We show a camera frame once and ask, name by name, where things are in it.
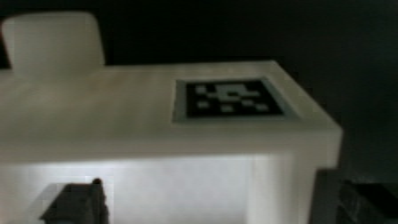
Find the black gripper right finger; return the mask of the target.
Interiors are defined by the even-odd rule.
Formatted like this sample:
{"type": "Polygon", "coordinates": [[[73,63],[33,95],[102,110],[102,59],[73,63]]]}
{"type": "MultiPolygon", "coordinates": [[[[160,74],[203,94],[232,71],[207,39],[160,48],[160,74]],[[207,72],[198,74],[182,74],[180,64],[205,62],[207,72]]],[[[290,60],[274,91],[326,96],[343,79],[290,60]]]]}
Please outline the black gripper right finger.
{"type": "Polygon", "coordinates": [[[398,224],[398,182],[358,182],[319,171],[310,224],[398,224]]]}

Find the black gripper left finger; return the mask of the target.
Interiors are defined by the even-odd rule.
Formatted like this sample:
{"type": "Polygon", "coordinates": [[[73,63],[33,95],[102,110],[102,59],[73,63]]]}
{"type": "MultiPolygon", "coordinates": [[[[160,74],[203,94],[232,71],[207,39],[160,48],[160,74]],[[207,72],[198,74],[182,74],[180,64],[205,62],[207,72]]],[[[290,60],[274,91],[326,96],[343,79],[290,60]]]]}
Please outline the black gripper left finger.
{"type": "Polygon", "coordinates": [[[102,179],[70,183],[40,217],[45,224],[111,224],[102,179]]]}

